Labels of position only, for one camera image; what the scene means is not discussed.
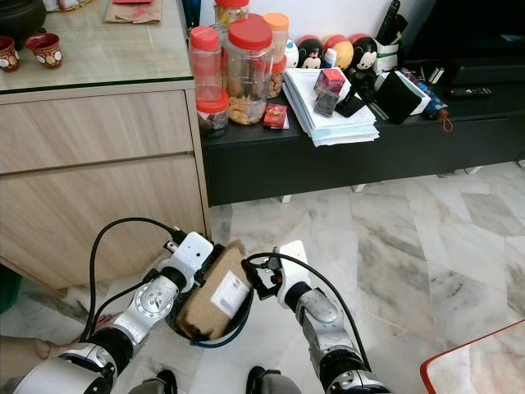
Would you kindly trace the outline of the green container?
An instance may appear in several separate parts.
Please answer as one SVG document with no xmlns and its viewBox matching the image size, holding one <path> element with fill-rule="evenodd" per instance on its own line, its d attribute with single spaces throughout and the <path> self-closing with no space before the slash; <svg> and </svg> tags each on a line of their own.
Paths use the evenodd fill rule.
<svg viewBox="0 0 525 394">
<path fill-rule="evenodd" d="M 0 314 L 14 307 L 21 289 L 22 276 L 4 265 L 0 266 Z"/>
</svg>

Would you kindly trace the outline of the red lid jar yellow contents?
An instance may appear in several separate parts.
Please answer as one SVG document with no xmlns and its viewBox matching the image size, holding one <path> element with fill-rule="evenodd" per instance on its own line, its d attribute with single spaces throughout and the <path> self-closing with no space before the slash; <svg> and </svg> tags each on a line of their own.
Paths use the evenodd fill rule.
<svg viewBox="0 0 525 394">
<path fill-rule="evenodd" d="M 228 27 L 236 21 L 247 18 L 250 0 L 214 0 L 215 22 Z"/>
</svg>

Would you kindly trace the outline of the orange lid jar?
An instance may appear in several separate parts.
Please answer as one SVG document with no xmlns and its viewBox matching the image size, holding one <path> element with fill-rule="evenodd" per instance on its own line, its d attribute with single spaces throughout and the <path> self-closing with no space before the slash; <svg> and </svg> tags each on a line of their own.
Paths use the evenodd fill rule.
<svg viewBox="0 0 525 394">
<path fill-rule="evenodd" d="M 266 12 L 262 15 L 263 21 L 272 30 L 272 45 L 270 55 L 272 56 L 272 74 L 279 75 L 286 68 L 286 40 L 289 38 L 290 20 L 282 12 Z"/>
</svg>

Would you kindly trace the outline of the stack of white papers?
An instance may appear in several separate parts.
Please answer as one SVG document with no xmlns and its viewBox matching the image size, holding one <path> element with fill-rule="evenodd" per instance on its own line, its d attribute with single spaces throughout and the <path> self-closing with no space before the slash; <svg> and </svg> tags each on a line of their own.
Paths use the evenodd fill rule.
<svg viewBox="0 0 525 394">
<path fill-rule="evenodd" d="M 351 117 L 333 113 L 324 117 L 314 112 L 317 94 L 314 85 L 322 69 L 286 68 L 284 93 L 300 127 L 303 127 L 315 147 L 375 141 L 379 131 L 374 113 L 368 108 L 357 110 Z"/>
</svg>

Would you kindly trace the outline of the red patterned tea cup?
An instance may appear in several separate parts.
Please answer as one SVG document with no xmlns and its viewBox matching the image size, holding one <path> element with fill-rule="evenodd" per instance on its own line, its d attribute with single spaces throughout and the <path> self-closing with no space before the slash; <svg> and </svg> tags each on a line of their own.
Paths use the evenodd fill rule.
<svg viewBox="0 0 525 394">
<path fill-rule="evenodd" d="M 48 69 L 55 69 L 62 65 L 60 42 L 57 34 L 40 33 L 27 38 L 24 46 L 34 54 L 38 63 Z"/>
<path fill-rule="evenodd" d="M 16 71 L 20 67 L 20 58 L 12 37 L 0 37 L 0 67 L 5 72 Z"/>
</svg>

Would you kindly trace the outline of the white holder with black remotes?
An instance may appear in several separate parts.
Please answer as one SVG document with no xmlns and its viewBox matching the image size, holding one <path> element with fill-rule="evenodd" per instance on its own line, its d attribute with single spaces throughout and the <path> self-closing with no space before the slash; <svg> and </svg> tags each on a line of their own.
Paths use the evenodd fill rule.
<svg viewBox="0 0 525 394">
<path fill-rule="evenodd" d="M 372 71 L 376 75 L 391 71 L 398 65 L 399 44 L 404 40 L 404 31 L 409 25 L 408 19 L 399 14 L 400 7 L 400 0 L 391 0 L 389 10 L 383 16 L 375 36 L 377 60 L 372 64 Z"/>
</svg>

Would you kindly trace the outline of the small red box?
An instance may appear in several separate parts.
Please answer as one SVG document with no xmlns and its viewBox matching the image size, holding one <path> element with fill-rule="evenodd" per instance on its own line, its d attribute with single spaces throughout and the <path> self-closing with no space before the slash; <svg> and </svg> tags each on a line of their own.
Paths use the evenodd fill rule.
<svg viewBox="0 0 525 394">
<path fill-rule="evenodd" d="M 331 93 L 340 94 L 346 82 L 344 72 L 337 67 L 320 69 L 314 85 L 316 94 Z"/>
</svg>

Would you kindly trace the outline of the round black Mickey toy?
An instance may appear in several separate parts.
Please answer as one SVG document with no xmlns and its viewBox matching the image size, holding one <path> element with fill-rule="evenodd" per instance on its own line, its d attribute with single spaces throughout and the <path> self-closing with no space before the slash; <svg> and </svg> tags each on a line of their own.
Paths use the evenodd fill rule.
<svg viewBox="0 0 525 394">
<path fill-rule="evenodd" d="M 322 41 L 317 36 L 304 36 L 297 42 L 299 68 L 319 69 L 322 66 Z"/>
</svg>

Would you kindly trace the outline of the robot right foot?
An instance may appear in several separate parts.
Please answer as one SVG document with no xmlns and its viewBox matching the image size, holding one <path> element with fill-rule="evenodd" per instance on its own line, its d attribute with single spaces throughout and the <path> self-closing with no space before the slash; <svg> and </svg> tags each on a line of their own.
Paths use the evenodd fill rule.
<svg viewBox="0 0 525 394">
<path fill-rule="evenodd" d="M 291 378 L 278 370 L 255 365 L 248 375 L 246 394 L 301 394 L 301 391 Z"/>
</svg>

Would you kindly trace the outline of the tall red lid jar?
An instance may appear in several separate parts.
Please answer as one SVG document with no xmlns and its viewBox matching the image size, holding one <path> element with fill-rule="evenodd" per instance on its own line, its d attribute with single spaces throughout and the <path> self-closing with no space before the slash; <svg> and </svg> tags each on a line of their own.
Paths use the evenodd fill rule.
<svg viewBox="0 0 525 394">
<path fill-rule="evenodd" d="M 189 53 L 196 98 L 199 101 L 220 100 L 223 90 L 220 34 L 210 26 L 196 26 L 189 30 Z"/>
</svg>

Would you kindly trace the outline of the small red lid jar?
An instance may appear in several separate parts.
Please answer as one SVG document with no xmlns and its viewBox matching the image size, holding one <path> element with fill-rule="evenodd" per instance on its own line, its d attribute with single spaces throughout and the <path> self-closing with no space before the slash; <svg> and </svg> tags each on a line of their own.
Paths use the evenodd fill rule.
<svg viewBox="0 0 525 394">
<path fill-rule="evenodd" d="M 224 89 L 199 89 L 195 99 L 199 132 L 203 138 L 226 133 L 229 123 L 229 95 Z"/>
</svg>

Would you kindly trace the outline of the brown paper envelope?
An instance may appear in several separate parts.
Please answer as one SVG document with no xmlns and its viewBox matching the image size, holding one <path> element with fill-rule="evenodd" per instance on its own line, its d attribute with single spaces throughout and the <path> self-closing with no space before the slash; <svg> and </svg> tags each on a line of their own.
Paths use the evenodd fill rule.
<svg viewBox="0 0 525 394">
<path fill-rule="evenodd" d="M 110 0 L 106 23 L 158 24 L 162 21 L 162 0 Z"/>
</svg>

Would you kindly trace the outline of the red packet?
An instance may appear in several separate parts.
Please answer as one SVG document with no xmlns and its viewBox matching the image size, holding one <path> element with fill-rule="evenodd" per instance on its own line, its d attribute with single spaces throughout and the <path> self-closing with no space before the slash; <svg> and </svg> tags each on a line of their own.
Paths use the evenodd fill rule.
<svg viewBox="0 0 525 394">
<path fill-rule="evenodd" d="M 288 121 L 288 106 L 277 103 L 267 103 L 265 112 L 263 113 L 262 123 L 263 126 L 272 129 L 288 129 L 290 127 Z"/>
</svg>

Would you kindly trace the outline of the pink marble table red edge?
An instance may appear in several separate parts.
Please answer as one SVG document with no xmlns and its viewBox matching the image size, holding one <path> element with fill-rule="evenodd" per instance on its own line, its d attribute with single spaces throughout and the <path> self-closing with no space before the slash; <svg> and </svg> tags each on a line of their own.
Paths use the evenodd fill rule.
<svg viewBox="0 0 525 394">
<path fill-rule="evenodd" d="M 525 320 L 420 365 L 428 394 L 525 394 Z"/>
</svg>

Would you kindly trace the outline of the brown cardboard with white label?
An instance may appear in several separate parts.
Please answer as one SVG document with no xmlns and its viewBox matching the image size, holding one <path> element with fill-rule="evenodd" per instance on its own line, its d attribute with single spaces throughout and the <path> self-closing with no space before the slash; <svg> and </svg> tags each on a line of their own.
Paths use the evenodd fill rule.
<svg viewBox="0 0 525 394">
<path fill-rule="evenodd" d="M 177 330 L 194 342 L 224 341 L 240 329 L 250 311 L 253 288 L 241 266 L 246 256 L 243 243 L 232 241 L 217 252 L 203 270 L 205 282 L 176 315 Z"/>
</svg>

